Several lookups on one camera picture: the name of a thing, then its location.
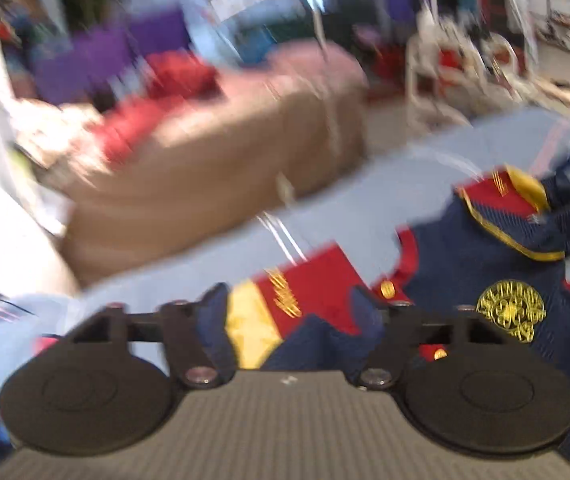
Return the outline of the blue striped bed sheet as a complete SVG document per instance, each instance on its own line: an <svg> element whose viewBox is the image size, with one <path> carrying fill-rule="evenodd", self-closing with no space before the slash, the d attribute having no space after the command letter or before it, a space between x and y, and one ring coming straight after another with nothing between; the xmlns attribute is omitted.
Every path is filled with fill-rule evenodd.
<svg viewBox="0 0 570 480"><path fill-rule="evenodd" d="M504 158L517 168L535 162L560 165L570 152L570 122L551 112L526 110L488 119L472 127L460 127L402 148L396 154L377 157L351 177L289 209L267 214L249 226L219 236L178 257L107 278L76 299L56 295L15 296L0 299L0 388L17 367L35 353L39 336L63 335L70 327L110 301L123 301L136 312L171 299L189 299L215 282L241 284L264 266L311 259L333 243L346 254L355 271L374 285L384 271L401 259L400 235L404 226L422 226L439 220L454 204L454 184L477 183L490 162ZM489 286L489 252L481 242L461 235L454 242L454 228L428 242L419 261L419 281L434 279L428 299L442 292L443 305L454 300L471 304L471 278L477 292ZM565 229L570 234L570 227ZM567 242L570 259L570 242ZM567 269L570 274L570 263ZM0 460L11 448L0 427ZM562 445L570 457L570 436Z"/></svg>

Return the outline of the brown covered bed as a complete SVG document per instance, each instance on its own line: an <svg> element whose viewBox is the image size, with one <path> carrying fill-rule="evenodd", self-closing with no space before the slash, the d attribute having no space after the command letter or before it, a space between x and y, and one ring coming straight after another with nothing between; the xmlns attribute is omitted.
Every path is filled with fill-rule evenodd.
<svg viewBox="0 0 570 480"><path fill-rule="evenodd" d="M94 143L69 156L61 251L80 284L177 255L362 162L366 76L337 44L281 44L265 70L225 72L220 86L123 162Z"/></svg>

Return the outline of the purple cloth covered table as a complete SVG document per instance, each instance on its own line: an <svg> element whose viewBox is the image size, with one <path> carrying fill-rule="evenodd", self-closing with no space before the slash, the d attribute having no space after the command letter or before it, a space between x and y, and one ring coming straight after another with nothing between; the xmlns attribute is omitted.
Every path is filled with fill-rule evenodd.
<svg viewBox="0 0 570 480"><path fill-rule="evenodd" d="M184 13L175 6L72 38L63 52L35 62L34 81L44 101L68 103L106 87L138 58L189 47Z"/></svg>

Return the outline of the red jacket on bed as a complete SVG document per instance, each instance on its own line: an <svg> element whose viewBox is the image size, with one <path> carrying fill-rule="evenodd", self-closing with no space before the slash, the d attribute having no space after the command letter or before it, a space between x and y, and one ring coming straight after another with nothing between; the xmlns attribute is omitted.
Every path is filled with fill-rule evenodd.
<svg viewBox="0 0 570 480"><path fill-rule="evenodd" d="M166 117L189 101L219 89L218 70L192 52L154 53L146 62L149 74L142 96L120 102L89 128L110 164L124 162Z"/></svg>

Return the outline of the navy red knit sweater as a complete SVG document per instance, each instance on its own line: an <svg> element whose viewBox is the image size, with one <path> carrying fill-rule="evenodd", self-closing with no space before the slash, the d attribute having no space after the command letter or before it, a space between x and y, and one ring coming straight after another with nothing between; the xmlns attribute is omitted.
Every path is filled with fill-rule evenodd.
<svg viewBox="0 0 570 480"><path fill-rule="evenodd" d="M448 448L570 463L570 156L541 180L505 166L461 185L398 240L371 288L334 246L212 289L196 313L209 358L224 378L340 370Z"/></svg>

